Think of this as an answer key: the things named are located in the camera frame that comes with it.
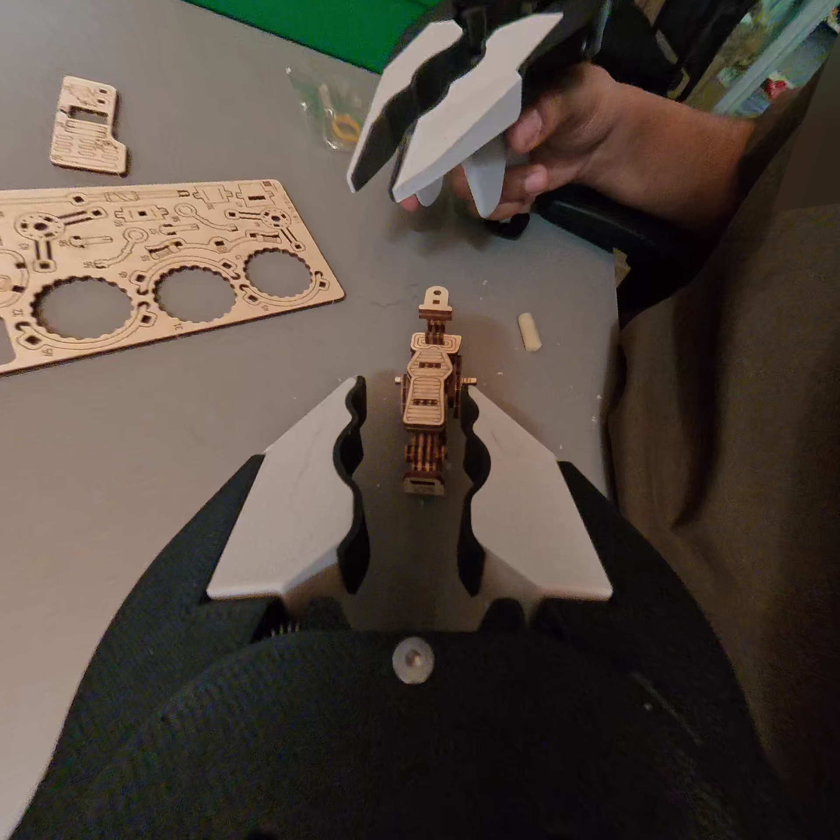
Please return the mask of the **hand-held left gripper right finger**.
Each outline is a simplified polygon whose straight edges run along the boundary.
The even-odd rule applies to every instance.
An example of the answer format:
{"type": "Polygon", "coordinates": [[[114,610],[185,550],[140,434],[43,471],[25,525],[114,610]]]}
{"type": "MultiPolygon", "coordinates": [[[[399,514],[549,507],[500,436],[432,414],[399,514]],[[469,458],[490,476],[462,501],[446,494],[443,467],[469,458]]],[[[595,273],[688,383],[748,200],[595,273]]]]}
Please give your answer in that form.
{"type": "Polygon", "coordinates": [[[554,454],[474,386],[462,403],[472,486],[458,576],[481,602],[607,601],[602,562],[554,454]]]}

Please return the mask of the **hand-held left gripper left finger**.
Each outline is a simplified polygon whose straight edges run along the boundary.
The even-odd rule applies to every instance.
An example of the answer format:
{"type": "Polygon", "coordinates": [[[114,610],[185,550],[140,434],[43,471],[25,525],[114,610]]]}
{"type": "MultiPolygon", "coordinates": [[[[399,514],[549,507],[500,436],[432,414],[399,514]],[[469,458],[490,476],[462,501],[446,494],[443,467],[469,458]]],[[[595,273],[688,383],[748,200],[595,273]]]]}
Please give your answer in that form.
{"type": "Polygon", "coordinates": [[[206,588],[210,599],[277,597],[298,616],[314,599],[358,592],[371,553],[354,481],[365,418],[358,375],[265,450],[206,588]]]}

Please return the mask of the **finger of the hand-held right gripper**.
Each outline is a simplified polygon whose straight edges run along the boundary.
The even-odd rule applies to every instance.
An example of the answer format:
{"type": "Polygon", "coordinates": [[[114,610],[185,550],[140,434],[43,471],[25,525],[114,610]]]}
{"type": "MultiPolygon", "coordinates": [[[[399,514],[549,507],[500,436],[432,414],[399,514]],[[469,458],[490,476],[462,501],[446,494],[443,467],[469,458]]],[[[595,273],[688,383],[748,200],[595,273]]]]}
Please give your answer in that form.
{"type": "Polygon", "coordinates": [[[475,204],[499,203],[507,164],[503,134],[522,110],[520,68],[563,17],[531,14],[489,36],[478,63],[416,122],[391,187],[396,203],[410,196],[433,203],[439,183],[458,165],[475,204]]]}
{"type": "Polygon", "coordinates": [[[435,19],[417,27],[381,74],[347,173],[359,192],[389,161],[402,162],[417,123],[483,57],[485,19],[435,19]]]}

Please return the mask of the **wooden model motorcycle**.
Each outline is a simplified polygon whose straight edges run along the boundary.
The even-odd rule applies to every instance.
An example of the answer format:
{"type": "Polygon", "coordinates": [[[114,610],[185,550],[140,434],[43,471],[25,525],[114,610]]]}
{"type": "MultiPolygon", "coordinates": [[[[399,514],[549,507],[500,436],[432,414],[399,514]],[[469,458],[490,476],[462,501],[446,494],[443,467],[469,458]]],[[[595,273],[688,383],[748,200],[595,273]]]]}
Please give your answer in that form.
{"type": "Polygon", "coordinates": [[[406,371],[395,380],[401,387],[402,425],[408,436],[402,488],[410,494],[441,497],[448,421],[459,418],[461,399],[477,380],[464,376],[462,337],[447,331],[454,313],[448,290],[438,283],[426,289],[418,313],[425,330],[413,334],[406,371]]]}

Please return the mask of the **person's right forearm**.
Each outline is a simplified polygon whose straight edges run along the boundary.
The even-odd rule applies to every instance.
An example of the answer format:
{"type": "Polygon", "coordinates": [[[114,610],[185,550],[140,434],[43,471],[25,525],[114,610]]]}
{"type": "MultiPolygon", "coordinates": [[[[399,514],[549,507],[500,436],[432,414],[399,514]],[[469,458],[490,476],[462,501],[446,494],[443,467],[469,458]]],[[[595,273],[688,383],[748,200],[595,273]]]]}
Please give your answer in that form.
{"type": "Polygon", "coordinates": [[[702,112],[632,89],[615,197],[684,229],[711,230],[739,203],[753,120],[702,112]]]}

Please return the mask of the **grey desk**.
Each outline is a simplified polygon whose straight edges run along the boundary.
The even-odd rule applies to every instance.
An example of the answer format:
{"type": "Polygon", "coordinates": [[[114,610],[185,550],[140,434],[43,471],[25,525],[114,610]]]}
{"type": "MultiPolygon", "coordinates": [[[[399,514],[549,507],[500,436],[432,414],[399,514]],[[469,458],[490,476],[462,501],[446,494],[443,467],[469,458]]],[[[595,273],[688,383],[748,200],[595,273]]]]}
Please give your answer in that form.
{"type": "Polygon", "coordinates": [[[356,479],[371,535],[359,605],[426,626],[455,595],[462,438],[445,499],[400,491],[394,379],[441,279],[468,376],[606,490],[602,406],[616,328],[613,258],[533,217],[486,235],[441,195],[402,213],[388,174],[359,194],[313,140],[286,67],[370,72],[185,2],[2,2],[2,189],[274,178],[345,291],[341,302],[2,378],[2,838],[53,752],[113,615],[163,547],[244,464],[363,375],[356,479]],[[126,175],[51,164],[64,76],[114,86],[126,175]],[[525,351],[530,312],[542,347],[525,351]]]}

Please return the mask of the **person's right hand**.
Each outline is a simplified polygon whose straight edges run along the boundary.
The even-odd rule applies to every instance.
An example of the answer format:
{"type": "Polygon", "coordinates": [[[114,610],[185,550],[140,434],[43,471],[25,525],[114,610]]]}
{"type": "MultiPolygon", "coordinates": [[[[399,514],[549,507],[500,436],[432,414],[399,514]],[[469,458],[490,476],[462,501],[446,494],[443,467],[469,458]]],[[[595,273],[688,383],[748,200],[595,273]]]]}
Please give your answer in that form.
{"type": "Polygon", "coordinates": [[[524,214],[538,196],[569,184],[627,201],[634,187],[628,138],[646,96],[594,65],[566,72],[505,132],[500,199],[487,218],[524,214]]]}

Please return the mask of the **clear plastic parts bag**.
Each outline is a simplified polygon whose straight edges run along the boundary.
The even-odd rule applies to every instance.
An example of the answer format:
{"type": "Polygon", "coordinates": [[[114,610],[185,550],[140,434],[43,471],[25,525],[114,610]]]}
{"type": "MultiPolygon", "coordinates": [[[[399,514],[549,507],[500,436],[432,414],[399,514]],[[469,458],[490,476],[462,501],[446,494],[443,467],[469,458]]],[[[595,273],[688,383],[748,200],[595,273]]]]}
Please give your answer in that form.
{"type": "Polygon", "coordinates": [[[331,151],[354,151],[366,98],[349,82],[303,65],[287,66],[286,79],[311,138],[331,151]]]}

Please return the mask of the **green board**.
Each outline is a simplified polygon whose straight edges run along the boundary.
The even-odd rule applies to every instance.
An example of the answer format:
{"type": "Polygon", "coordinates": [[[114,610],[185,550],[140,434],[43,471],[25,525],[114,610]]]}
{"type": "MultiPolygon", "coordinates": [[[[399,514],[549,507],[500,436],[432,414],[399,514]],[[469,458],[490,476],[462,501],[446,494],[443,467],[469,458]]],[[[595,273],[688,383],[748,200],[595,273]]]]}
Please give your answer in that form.
{"type": "Polygon", "coordinates": [[[435,1],[192,1],[214,14],[355,67],[381,72],[435,1]]]}

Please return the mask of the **wooden puzzle sheet round holes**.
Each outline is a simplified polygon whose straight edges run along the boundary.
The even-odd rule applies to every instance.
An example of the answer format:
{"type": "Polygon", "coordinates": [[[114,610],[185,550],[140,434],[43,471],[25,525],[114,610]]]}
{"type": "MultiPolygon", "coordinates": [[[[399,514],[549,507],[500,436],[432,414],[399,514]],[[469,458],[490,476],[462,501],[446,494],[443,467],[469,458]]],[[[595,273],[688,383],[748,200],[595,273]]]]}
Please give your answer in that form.
{"type": "Polygon", "coordinates": [[[276,180],[83,186],[1,193],[2,324],[14,357],[2,375],[319,308],[345,297],[276,180]],[[159,286],[205,270],[230,287],[231,308],[206,322],[165,310],[159,286]],[[120,291],[115,330],[73,338],[39,321],[46,294],[94,280],[120,291]]]}

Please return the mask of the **small wooden puzzle sheet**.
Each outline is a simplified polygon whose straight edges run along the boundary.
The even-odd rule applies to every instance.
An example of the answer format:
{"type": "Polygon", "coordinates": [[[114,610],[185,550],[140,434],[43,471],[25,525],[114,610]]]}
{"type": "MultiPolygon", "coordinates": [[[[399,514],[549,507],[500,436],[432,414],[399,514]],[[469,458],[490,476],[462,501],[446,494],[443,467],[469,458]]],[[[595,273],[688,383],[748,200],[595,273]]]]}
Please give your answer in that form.
{"type": "Polygon", "coordinates": [[[114,86],[64,76],[49,147],[51,164],[107,175],[126,175],[128,150],[113,133],[119,105],[114,86]]]}

